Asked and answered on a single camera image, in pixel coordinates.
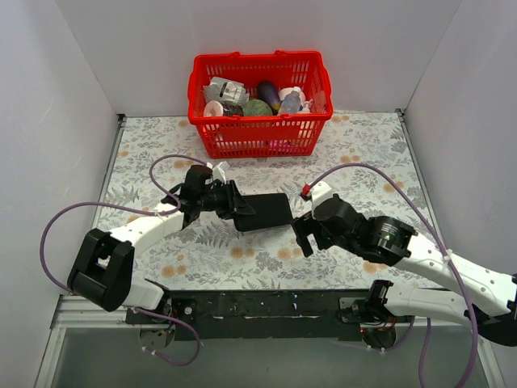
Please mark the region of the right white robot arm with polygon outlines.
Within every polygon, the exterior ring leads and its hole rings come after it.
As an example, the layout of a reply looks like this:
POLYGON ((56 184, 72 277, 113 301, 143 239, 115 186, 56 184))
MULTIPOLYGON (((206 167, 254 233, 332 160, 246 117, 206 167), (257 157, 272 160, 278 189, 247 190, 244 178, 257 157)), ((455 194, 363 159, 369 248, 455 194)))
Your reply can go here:
POLYGON ((392 217, 366 218, 326 183, 304 186, 301 197, 309 212, 292 222, 296 241, 309 257, 308 237, 318 249, 339 247, 370 263, 422 276, 439 290, 375 281, 363 303, 375 321, 416 315, 469 326, 496 344, 516 345, 516 277, 483 268, 454 253, 443 255, 437 244, 412 226, 392 217))

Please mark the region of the black zip tool case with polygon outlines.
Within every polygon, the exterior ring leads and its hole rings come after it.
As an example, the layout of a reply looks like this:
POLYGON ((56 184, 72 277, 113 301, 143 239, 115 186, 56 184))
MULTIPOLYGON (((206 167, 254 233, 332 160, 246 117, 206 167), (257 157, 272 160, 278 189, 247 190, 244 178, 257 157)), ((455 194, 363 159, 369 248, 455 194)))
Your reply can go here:
POLYGON ((285 193, 269 193, 243 196, 247 214, 236 213, 233 223, 237 231, 249 232, 289 226, 292 211, 285 193))

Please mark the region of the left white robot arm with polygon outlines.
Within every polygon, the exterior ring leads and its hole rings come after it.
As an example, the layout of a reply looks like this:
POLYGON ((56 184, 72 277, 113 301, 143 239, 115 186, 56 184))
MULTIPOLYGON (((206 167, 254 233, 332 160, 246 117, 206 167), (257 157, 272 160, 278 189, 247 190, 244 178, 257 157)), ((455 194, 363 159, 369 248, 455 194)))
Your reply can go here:
POLYGON ((133 275, 134 259, 170 234, 214 212, 224 220, 254 216, 256 211, 226 180, 222 164, 194 165, 183 183, 166 193, 150 212, 109 231, 89 231, 79 249, 67 285, 105 311, 121 306, 140 307, 154 323, 164 323, 172 312, 165 288, 133 275))

